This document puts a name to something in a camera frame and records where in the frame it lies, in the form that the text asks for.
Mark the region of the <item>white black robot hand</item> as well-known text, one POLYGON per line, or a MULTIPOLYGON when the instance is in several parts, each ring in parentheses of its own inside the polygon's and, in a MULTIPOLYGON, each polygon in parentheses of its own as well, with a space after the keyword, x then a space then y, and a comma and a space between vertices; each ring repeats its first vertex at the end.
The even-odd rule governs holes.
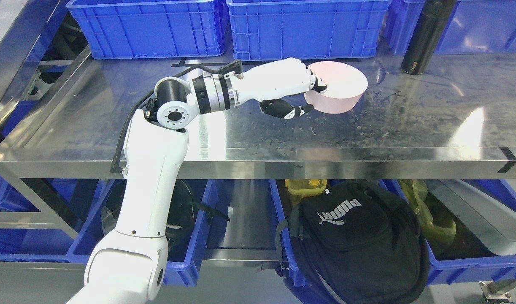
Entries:
POLYGON ((235 106, 256 100, 261 112, 285 120, 303 116, 314 107, 294 106, 283 100, 284 97, 310 91, 323 94, 327 90, 327 85, 298 58, 262 64, 241 76, 230 73, 225 79, 236 94, 235 106))

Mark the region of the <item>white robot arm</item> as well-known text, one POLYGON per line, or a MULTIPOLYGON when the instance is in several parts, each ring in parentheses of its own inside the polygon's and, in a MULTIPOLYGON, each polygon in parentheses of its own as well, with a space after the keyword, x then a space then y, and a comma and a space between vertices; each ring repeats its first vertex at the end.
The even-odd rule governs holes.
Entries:
POLYGON ((144 304, 156 298, 165 277, 169 244, 165 235, 179 169, 188 152, 186 126, 198 115, 240 105, 241 68, 183 80, 160 79, 152 105, 134 110, 124 129, 120 154, 126 187, 115 228, 92 250, 84 286, 70 304, 144 304))

